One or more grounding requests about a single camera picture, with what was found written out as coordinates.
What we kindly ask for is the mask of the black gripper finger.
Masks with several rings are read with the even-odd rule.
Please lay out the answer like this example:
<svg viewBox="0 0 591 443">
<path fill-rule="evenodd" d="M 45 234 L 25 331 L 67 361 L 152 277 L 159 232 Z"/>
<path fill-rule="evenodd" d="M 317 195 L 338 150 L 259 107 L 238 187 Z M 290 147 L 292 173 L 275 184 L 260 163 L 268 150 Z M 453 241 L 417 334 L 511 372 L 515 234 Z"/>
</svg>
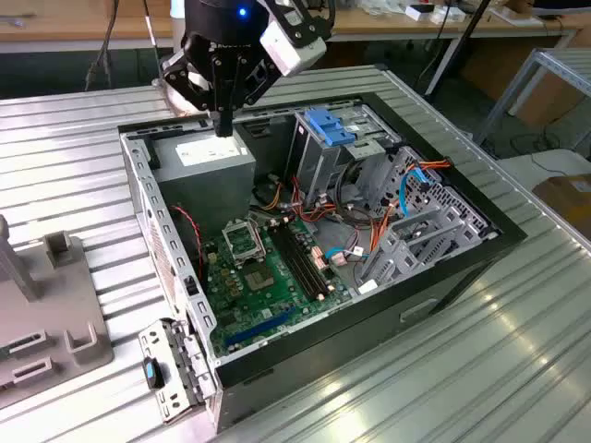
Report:
<svg viewBox="0 0 591 443">
<path fill-rule="evenodd" d="M 215 102 L 215 92 L 210 83 L 204 79 L 205 87 L 194 83 L 189 77 L 189 62 L 185 52 L 179 50 L 162 63 L 163 80 L 175 90 L 186 102 L 201 111 L 207 111 L 213 122 L 217 137 L 225 136 L 225 110 L 221 111 Z"/>
<path fill-rule="evenodd" d="M 281 76 L 271 57 L 264 51 L 241 54 L 237 59 L 230 103 L 224 111 L 224 135 L 233 132 L 234 112 L 245 104 L 254 104 Z"/>
</svg>

